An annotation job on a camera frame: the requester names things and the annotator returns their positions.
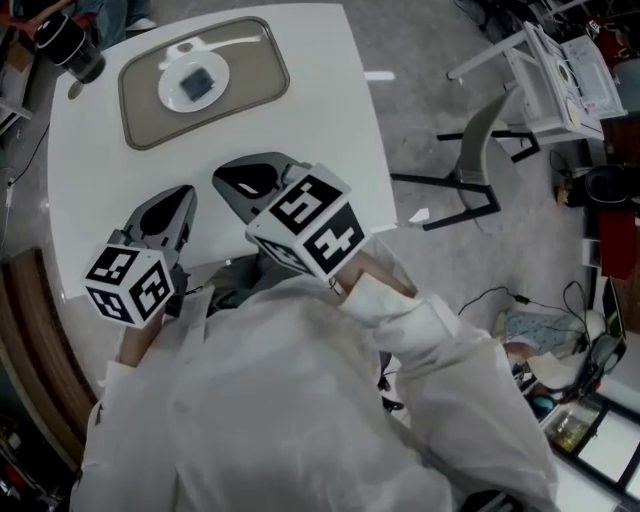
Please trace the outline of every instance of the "gray pants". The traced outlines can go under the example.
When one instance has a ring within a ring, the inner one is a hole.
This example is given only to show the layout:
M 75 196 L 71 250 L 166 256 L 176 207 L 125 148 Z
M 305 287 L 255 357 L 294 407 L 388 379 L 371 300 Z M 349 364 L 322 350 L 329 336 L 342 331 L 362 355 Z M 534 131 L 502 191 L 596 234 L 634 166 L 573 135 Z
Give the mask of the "gray pants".
M 216 289 L 207 316 L 220 309 L 237 308 L 252 295 L 298 275 L 298 272 L 278 265 L 262 251 L 238 258 L 211 278 Z
M 64 10 L 69 16 L 93 13 L 100 33 L 100 49 L 125 40 L 125 28 L 151 15 L 151 0 L 77 0 Z

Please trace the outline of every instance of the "cable connector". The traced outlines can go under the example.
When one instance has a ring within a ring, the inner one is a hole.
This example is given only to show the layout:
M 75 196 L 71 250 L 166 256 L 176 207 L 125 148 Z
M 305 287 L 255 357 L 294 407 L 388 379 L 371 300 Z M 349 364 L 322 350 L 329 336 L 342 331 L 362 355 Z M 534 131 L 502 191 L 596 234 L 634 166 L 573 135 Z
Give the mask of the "cable connector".
M 11 208 L 11 202 L 13 201 L 13 184 L 15 180 L 9 180 L 7 183 L 7 197 L 5 199 L 4 205 L 7 208 Z
M 528 299 L 524 295 L 514 295 L 513 298 L 516 300 L 516 302 L 524 304 L 525 306 L 529 304 L 529 302 L 531 302 L 531 299 Z

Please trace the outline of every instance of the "white cube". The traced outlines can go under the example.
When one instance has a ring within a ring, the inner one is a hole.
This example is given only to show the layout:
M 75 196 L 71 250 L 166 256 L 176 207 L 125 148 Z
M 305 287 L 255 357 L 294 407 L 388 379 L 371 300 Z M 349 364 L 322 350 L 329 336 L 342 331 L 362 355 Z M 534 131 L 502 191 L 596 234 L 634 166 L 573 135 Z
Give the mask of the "white cube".
M 94 253 L 83 278 L 103 318 L 144 327 L 173 295 L 161 251 L 105 244 Z
M 328 281 L 370 236 L 349 204 L 350 192 L 315 165 L 247 226 L 247 238 L 280 265 Z

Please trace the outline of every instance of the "person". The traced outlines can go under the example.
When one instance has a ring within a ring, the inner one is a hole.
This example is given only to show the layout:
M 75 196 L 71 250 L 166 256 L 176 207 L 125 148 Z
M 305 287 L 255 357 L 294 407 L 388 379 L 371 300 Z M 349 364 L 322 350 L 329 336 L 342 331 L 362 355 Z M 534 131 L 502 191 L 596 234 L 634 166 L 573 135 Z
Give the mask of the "person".
M 71 509 L 480 510 L 499 493 L 556 510 L 553 457 L 500 344 L 369 250 L 335 275 L 339 295 L 259 254 L 179 318 L 127 329 Z M 382 407 L 379 351 L 400 362 L 410 430 Z
M 28 18 L 32 32 L 49 16 L 60 11 L 69 17 L 95 14 L 101 49 L 124 41 L 126 32 L 156 27 L 156 23 L 149 19 L 150 0 L 11 0 L 10 4 L 11 15 Z

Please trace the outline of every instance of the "white shirt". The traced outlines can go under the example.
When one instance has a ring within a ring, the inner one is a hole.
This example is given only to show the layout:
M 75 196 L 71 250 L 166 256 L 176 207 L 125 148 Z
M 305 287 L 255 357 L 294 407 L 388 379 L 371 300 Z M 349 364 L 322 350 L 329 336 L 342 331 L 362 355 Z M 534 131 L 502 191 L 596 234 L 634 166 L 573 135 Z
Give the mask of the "white shirt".
M 74 512 L 451 511 L 486 488 L 554 510 L 553 458 L 504 350 L 437 296 L 365 274 L 338 307 L 299 277 L 206 320 L 209 297 L 137 369 L 109 363 Z M 402 363 L 411 434 L 382 408 L 378 350 Z

